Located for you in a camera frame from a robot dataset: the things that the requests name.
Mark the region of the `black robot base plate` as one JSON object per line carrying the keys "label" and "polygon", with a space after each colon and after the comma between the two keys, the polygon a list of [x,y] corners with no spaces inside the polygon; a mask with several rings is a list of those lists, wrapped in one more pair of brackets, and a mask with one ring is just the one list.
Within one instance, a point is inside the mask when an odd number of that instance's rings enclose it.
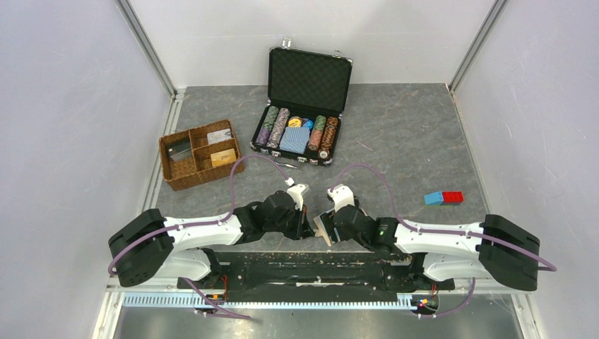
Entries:
{"label": "black robot base plate", "polygon": [[215,252],[211,272],[193,284],[224,290],[229,302],[391,302],[397,294],[454,290],[426,277],[422,254],[372,252]]}

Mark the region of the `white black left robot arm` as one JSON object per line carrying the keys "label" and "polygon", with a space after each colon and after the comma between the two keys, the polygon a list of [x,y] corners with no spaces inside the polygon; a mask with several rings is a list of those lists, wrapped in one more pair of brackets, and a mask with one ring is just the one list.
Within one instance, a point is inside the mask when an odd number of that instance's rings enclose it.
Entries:
{"label": "white black left robot arm", "polygon": [[113,261],[109,273],[122,287],[133,287],[151,278],[189,278],[204,287],[215,287],[222,269],[211,246],[234,246],[260,240],[278,232],[291,240],[314,236],[293,191],[277,191],[265,201],[237,207],[204,218],[162,216],[157,208],[142,212],[109,238]]}

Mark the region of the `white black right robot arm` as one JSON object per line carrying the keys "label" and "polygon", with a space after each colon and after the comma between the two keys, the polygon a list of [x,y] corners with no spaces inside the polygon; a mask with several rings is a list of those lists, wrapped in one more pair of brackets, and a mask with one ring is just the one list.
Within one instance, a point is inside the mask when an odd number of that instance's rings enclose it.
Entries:
{"label": "white black right robot arm", "polygon": [[372,218],[356,206],[315,217],[327,245],[353,240],[382,256],[409,255],[408,279],[417,288],[433,282],[477,278],[525,292],[538,288],[540,240],[500,215],[462,225]]}

